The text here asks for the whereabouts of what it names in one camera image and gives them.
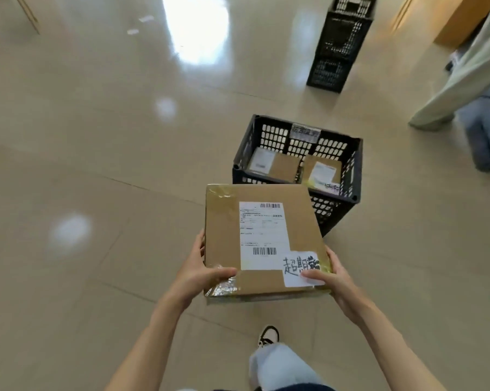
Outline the tall black plastic crate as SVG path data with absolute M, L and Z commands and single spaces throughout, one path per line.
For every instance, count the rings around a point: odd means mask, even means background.
M 316 56 L 355 61 L 375 17 L 377 0 L 333 0 Z

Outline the person's left forearm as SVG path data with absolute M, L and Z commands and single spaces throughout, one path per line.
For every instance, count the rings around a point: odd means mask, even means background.
M 104 391 L 159 391 L 179 319 L 193 297 L 167 292 Z

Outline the low black plastic crate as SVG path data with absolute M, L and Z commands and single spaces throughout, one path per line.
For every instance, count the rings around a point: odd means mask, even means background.
M 307 86 L 341 93 L 353 62 L 337 57 L 315 56 L 307 78 Z

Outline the large labelled cardboard box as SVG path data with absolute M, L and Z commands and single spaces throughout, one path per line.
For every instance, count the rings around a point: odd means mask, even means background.
M 300 184 L 209 184 L 205 201 L 208 268 L 237 274 L 204 294 L 208 304 L 327 295 L 304 270 L 331 272 L 311 197 Z

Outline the wooden cabinet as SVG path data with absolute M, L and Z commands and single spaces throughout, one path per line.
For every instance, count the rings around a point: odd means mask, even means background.
M 441 28 L 433 43 L 455 49 L 470 37 L 470 34 L 490 12 L 490 0 L 449 0 L 441 7 Z

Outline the black plastic crate with label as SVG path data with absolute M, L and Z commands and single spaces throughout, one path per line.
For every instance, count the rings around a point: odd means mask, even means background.
M 307 157 L 315 156 L 321 163 L 325 160 L 341 163 L 337 172 L 338 193 L 308 189 L 322 236 L 326 236 L 360 203 L 363 167 L 361 138 L 272 116 L 253 115 L 233 160 L 233 184 L 283 184 L 280 178 L 247 170 L 256 149 L 272 150 L 297 159 L 299 168 L 293 184 L 302 183 L 302 170 Z

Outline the person's right forearm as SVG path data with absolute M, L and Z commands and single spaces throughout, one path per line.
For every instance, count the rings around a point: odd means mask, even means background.
M 364 335 L 391 391 L 447 391 L 372 301 L 334 299 Z

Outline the person's white black shoe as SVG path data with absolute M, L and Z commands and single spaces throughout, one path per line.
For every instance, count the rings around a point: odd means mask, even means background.
M 267 325 L 258 338 L 258 348 L 265 348 L 280 342 L 280 333 L 275 326 Z

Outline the person's left hand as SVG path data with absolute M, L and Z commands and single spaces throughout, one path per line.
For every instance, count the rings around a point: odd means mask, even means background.
M 202 229 L 195 237 L 191 251 L 170 288 L 173 297 L 178 299 L 183 310 L 187 309 L 196 296 L 219 284 L 219 282 L 205 282 L 205 269 L 215 267 L 205 265 L 204 254 L 205 230 Z

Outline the wooden chair legs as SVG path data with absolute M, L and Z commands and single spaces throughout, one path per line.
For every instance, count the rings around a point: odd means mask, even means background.
M 29 21 L 29 23 L 33 27 L 34 31 L 38 35 L 40 35 L 41 33 L 40 33 L 40 29 L 39 29 L 39 20 L 37 19 L 37 17 L 33 13 L 32 9 L 28 5 L 27 1 L 26 0 L 16 0 L 16 3 L 20 6 L 21 10 L 25 14 L 27 20 Z

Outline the person's light jeans leg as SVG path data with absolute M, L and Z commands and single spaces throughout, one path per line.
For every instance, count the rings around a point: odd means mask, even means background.
M 284 343 L 259 347 L 249 358 L 248 379 L 252 389 L 277 391 L 302 384 L 325 382 L 301 357 Z

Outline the person's right hand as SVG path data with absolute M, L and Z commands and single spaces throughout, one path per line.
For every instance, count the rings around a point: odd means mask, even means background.
M 335 252 L 327 245 L 325 249 L 332 270 L 329 273 L 333 274 L 333 285 L 326 287 L 346 317 L 361 328 L 365 325 L 363 315 L 373 308 L 373 302 L 354 283 Z

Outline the small cardboard box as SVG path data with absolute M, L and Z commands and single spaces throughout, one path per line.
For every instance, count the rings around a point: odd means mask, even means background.
M 297 183 L 300 158 L 258 147 L 255 149 L 246 171 L 283 181 Z
M 313 155 L 303 161 L 301 184 L 328 194 L 340 195 L 342 162 Z

